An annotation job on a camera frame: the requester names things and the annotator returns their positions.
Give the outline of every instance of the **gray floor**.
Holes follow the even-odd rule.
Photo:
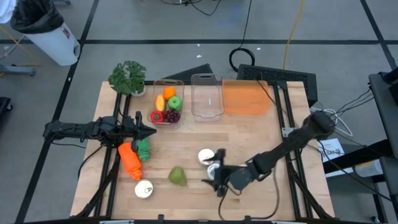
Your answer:
[[[72,0],[59,5],[75,37],[80,38],[94,0]],[[395,0],[367,0],[386,40],[398,39]],[[198,7],[211,11],[216,2],[203,0]],[[191,6],[168,6],[158,0],[100,0],[87,40],[241,39],[248,0],[224,0],[216,13],[207,17]],[[253,0],[247,39],[287,39],[300,1]],[[21,35],[3,25],[15,38]],[[0,40],[8,37],[0,32]],[[294,39],[377,40],[360,1],[306,0]],[[0,96],[12,98],[14,110],[0,129],[0,223],[15,221],[34,166],[43,145],[44,124],[52,119],[69,72],[59,67],[35,45],[25,44],[40,58],[35,77],[5,75],[0,78]],[[246,44],[256,55],[256,65],[282,68],[284,44]],[[10,45],[0,45],[0,54]],[[223,78],[235,78],[228,63],[237,44],[85,44],[60,116],[65,122],[87,122],[93,118],[100,83],[113,67],[124,60],[136,60],[147,67],[149,80],[156,80],[204,63]],[[389,45],[398,58],[398,46]],[[235,63],[249,63],[236,54]],[[16,49],[4,63],[32,63]],[[319,100],[325,108],[338,109],[368,88],[368,75],[391,70],[379,44],[375,45],[291,45],[287,68],[317,74]],[[347,111],[344,121],[363,144],[384,139],[373,101]],[[51,146],[26,221],[66,218],[77,184],[77,169],[84,150]],[[346,177],[334,177],[329,187],[336,216],[343,220],[369,222],[376,214],[369,192]],[[384,184],[380,188],[387,194]],[[389,203],[389,223],[397,223]]]

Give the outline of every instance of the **trash bag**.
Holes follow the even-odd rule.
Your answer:
[[[52,0],[18,0],[11,17],[11,27],[23,34],[51,32],[62,24]]]

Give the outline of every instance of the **green plant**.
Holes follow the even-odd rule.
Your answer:
[[[144,91],[145,71],[147,69],[138,62],[125,61],[118,63],[108,81],[112,89],[123,95]]]

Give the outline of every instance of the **wooden table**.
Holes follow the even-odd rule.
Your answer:
[[[288,87],[294,119],[296,123],[301,123],[310,113],[303,84],[288,82]],[[269,92],[273,98],[272,87]],[[99,116],[111,116],[115,99],[116,92],[110,88],[108,82],[103,82],[94,119]],[[264,115],[224,114],[220,121],[198,123],[191,112],[191,99],[191,86],[186,86],[181,127],[157,129],[157,134],[149,137],[151,145],[155,148],[152,157],[144,163],[142,168],[144,178],[154,184],[154,192],[149,198],[139,199],[135,196],[134,188],[137,182],[125,173],[121,164],[112,218],[157,219],[158,214],[164,214],[165,219],[168,220],[219,220],[217,208],[220,198],[216,197],[209,185],[200,182],[201,179],[207,179],[207,176],[206,167],[198,162],[198,152],[203,148],[214,150],[225,148],[225,163],[236,165],[244,163],[258,152],[273,149],[282,141],[274,105]],[[140,110],[144,117],[144,124],[153,126],[146,120],[152,100],[152,87],[147,86],[144,96],[132,99],[129,114],[134,116],[135,111]],[[92,153],[99,144],[98,141],[89,141],[86,156]],[[317,147],[315,141],[310,144]],[[93,156],[82,169],[71,215],[80,212],[97,190],[104,154],[105,149]],[[307,147],[303,150],[302,160],[309,191],[325,211],[333,216],[333,207],[320,154]],[[169,183],[168,174],[175,166],[185,169],[188,179],[187,187]],[[280,205],[271,220],[294,220],[285,159],[277,163],[276,172],[280,189]],[[298,196],[301,214],[304,217],[305,209],[299,189]],[[102,214],[105,213],[107,201],[108,193],[105,193]],[[254,181],[249,184],[240,196],[229,193],[223,202],[221,214],[227,220],[242,220],[245,215],[263,217],[272,213],[275,202],[276,191],[270,176],[262,182]]]

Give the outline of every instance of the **white pot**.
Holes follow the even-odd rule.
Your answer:
[[[145,91],[147,90],[146,86],[144,85],[144,90],[142,91],[142,93],[137,93],[137,91],[135,93],[131,93],[132,96],[138,97],[138,96],[142,96],[145,94]]]

